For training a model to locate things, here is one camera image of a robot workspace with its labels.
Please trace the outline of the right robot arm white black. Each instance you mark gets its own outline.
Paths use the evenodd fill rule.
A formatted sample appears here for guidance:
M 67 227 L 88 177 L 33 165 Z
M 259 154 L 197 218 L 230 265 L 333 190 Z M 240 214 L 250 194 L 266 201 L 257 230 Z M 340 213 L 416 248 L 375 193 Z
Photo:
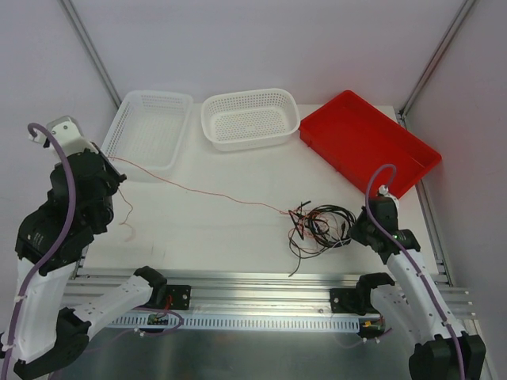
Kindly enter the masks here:
M 386 196 L 366 199 L 349 236 L 371 248 L 388 268 L 357 281 L 356 313 L 376 310 L 399 335 L 410 353 L 411 378 L 480 378 L 486 345 L 447 306 L 414 234 L 398 227 L 395 201 Z

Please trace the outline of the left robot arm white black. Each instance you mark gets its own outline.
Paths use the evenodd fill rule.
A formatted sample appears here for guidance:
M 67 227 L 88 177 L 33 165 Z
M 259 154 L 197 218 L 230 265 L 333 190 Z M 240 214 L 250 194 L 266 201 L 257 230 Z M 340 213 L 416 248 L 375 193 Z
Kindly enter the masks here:
M 113 220 L 112 196 L 126 176 L 102 153 L 67 157 L 50 175 L 46 201 L 21 223 L 15 245 L 17 298 L 1 335 L 1 357 L 21 379 L 38 379 L 73 363 L 110 322 L 139 306 L 166 304 L 166 278 L 148 266 L 80 306 L 61 305 L 77 262 Z

